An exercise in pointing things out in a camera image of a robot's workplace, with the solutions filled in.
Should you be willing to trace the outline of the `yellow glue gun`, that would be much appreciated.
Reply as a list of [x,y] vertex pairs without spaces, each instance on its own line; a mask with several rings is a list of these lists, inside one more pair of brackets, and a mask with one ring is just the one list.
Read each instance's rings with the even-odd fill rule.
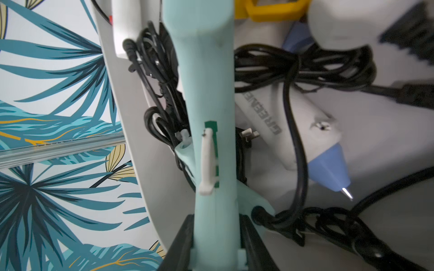
[[288,3],[259,6],[258,1],[234,1],[234,19],[250,19],[257,23],[299,21],[308,11],[311,1],[299,0]]

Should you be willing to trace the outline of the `left aluminium frame post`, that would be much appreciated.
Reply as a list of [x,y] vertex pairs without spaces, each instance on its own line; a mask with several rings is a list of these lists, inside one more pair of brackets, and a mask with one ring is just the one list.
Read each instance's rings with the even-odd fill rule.
[[1,151],[1,168],[13,168],[44,160],[75,155],[82,152],[104,149],[125,144],[123,133],[99,135],[78,140],[48,143]]

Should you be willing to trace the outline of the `white glue gun orange trigger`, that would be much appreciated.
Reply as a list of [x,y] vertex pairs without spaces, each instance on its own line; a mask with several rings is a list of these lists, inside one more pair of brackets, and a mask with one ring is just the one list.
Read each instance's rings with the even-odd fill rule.
[[311,1],[310,33],[326,50],[351,50],[371,42],[409,48],[428,58],[434,50],[434,23],[423,1]]

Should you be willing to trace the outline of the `white glue gun red switch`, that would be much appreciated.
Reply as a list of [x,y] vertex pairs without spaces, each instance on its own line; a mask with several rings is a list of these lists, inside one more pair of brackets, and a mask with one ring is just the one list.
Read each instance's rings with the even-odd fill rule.
[[135,40],[142,29],[141,3],[139,0],[112,0],[111,9],[115,54],[128,59],[123,42]]

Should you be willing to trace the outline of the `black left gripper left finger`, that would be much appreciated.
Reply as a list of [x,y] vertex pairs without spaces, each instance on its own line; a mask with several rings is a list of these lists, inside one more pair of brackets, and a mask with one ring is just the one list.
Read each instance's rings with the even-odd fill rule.
[[187,215],[158,271],[189,271],[194,215]]

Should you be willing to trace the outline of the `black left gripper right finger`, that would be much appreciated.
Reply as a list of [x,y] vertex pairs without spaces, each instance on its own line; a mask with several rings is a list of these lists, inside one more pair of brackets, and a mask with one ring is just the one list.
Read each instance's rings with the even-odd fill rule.
[[279,271],[260,235],[247,215],[240,214],[241,248],[248,271]]

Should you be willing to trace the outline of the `small mint glue gun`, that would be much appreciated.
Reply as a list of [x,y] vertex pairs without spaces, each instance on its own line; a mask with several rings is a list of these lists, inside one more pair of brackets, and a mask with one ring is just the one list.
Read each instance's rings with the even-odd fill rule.
[[234,3],[165,1],[191,131],[196,186],[190,271],[247,271],[236,177]]

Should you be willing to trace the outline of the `grey plastic storage box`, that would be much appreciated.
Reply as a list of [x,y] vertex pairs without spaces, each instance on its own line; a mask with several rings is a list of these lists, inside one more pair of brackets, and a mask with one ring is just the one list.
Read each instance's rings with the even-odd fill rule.
[[[94,12],[118,113],[122,121],[151,230],[167,251],[187,214],[194,212],[194,192],[177,168],[168,146],[144,127],[145,91],[130,62],[115,54],[113,30]],[[244,44],[281,46],[292,22],[235,21],[234,48]],[[434,68],[393,45],[372,45],[375,85],[434,82]],[[308,98],[337,118],[341,145],[351,177],[351,202],[317,184],[310,184],[306,205],[352,208],[357,202],[402,177],[434,166],[434,111],[397,104],[387,97],[322,89]],[[289,208],[296,174],[285,170],[261,138],[254,140],[248,184],[278,211]],[[423,181],[375,203],[361,219],[395,252],[434,270],[434,181]],[[375,271],[361,258],[323,238],[308,234],[299,247],[278,233],[263,240],[281,271]]]

